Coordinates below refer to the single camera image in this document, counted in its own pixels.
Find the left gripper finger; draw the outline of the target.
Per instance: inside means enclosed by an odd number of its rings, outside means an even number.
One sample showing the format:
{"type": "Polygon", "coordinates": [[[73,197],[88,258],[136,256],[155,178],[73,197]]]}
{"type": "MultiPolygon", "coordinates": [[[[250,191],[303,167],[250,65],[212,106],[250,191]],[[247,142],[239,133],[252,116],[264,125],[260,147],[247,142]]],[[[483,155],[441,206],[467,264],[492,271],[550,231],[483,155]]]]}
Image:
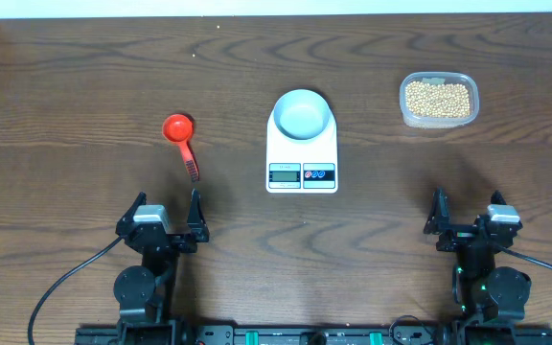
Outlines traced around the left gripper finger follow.
{"type": "Polygon", "coordinates": [[[129,230],[133,228],[133,223],[134,223],[133,217],[137,212],[138,208],[146,204],[146,200],[147,200],[146,194],[144,192],[140,192],[138,196],[135,198],[135,200],[133,201],[133,203],[131,204],[131,206],[127,209],[127,211],[117,222],[118,230],[129,230]]]}
{"type": "Polygon", "coordinates": [[[197,189],[192,190],[187,225],[196,242],[208,242],[210,240],[210,231],[201,210],[200,193],[197,189]]]}

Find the red plastic measuring scoop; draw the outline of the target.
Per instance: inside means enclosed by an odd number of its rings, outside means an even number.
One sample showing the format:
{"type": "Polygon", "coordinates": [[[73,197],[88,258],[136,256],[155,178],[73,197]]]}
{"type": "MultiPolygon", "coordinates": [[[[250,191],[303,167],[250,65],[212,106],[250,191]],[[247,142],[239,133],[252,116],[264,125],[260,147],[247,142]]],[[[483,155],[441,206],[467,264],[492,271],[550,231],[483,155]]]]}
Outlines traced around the red plastic measuring scoop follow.
{"type": "Polygon", "coordinates": [[[194,135],[194,123],[182,113],[170,115],[162,125],[163,136],[179,148],[182,161],[193,182],[199,180],[199,169],[192,152],[190,141],[194,135]]]}

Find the light blue round bowl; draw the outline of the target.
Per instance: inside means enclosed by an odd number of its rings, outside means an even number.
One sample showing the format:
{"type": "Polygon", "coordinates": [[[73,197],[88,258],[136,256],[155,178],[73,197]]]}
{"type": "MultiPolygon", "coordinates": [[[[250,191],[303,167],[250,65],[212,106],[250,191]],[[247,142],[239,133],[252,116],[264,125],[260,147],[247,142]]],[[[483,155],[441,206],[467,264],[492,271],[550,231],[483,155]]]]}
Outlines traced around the light blue round bowl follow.
{"type": "Polygon", "coordinates": [[[322,134],[332,116],[327,101],[309,89],[287,92],[273,108],[276,127],[294,140],[310,140],[322,134]]]}

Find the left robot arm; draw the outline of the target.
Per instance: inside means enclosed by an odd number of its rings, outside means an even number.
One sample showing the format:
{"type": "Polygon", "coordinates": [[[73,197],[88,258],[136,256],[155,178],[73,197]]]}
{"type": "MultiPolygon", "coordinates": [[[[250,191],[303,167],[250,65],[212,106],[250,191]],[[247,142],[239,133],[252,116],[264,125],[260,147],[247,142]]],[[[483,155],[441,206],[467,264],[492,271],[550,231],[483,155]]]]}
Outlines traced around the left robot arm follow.
{"type": "Polygon", "coordinates": [[[210,239],[197,190],[191,193],[187,226],[188,232],[173,233],[165,207],[148,205],[143,192],[117,222],[116,234],[142,256],[142,262],[124,269],[115,280],[119,321],[112,344],[180,345],[196,341],[191,326],[170,318],[170,306],[179,257],[196,253],[197,246],[210,239]]]}

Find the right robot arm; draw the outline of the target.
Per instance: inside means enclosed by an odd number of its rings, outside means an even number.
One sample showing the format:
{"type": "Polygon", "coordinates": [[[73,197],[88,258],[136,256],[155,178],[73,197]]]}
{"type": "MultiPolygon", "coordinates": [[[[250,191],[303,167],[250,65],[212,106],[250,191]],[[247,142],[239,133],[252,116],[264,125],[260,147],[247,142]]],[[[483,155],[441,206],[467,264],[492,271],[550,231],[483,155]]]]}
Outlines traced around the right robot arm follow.
{"type": "Polygon", "coordinates": [[[513,245],[522,228],[516,209],[500,192],[491,196],[487,212],[472,224],[455,224],[449,199],[439,188],[424,227],[436,235],[436,249],[453,252],[451,290],[462,316],[438,328],[437,344],[515,344],[515,323],[525,316],[531,279],[509,266],[498,267],[495,255],[513,245]]]}

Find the white digital kitchen scale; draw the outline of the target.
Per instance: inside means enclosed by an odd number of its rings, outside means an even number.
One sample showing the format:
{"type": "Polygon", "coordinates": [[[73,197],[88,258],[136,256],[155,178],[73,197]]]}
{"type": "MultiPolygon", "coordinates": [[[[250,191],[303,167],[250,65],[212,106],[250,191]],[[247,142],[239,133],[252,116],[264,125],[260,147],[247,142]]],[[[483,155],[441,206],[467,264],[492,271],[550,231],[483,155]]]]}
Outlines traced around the white digital kitchen scale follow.
{"type": "Polygon", "coordinates": [[[334,115],[326,130],[310,140],[286,137],[267,123],[265,188],[273,194],[333,194],[339,187],[334,115]]]}

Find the soybeans pile in container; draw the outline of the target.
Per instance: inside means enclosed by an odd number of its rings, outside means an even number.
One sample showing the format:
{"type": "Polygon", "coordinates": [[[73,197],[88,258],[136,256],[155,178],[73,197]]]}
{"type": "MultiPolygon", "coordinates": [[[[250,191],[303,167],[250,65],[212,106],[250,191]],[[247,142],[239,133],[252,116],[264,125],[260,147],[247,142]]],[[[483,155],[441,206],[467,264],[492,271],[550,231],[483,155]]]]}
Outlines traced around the soybeans pile in container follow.
{"type": "Polygon", "coordinates": [[[471,115],[470,93],[464,84],[413,81],[404,89],[406,107],[416,116],[464,118],[471,115]]]}

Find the clear plastic container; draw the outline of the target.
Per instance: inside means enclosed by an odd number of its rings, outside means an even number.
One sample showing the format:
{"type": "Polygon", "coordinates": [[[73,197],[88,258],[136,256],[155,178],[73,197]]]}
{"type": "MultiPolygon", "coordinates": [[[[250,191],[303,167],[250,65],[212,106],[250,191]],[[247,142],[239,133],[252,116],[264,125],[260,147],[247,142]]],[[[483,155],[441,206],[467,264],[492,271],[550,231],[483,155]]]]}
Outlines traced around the clear plastic container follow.
{"type": "Polygon", "coordinates": [[[479,91],[476,82],[469,76],[455,72],[415,72],[407,77],[400,86],[400,108],[402,119],[409,127],[424,129],[446,129],[467,125],[475,120],[480,110],[479,91]],[[470,93],[471,115],[464,118],[429,118],[413,114],[405,104],[405,87],[413,81],[430,84],[464,84],[470,93]]]}

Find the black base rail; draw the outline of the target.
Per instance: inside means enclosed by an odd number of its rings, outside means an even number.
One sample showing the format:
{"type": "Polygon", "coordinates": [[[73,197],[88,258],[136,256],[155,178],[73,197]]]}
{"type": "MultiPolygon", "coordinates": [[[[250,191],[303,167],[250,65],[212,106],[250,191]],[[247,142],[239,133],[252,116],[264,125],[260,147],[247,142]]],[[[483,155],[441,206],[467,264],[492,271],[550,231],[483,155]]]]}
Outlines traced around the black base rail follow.
{"type": "Polygon", "coordinates": [[[242,328],[229,325],[119,328],[78,328],[74,342],[80,345],[188,344],[188,345],[423,345],[451,344],[432,329],[396,325],[381,328],[242,328]]]}

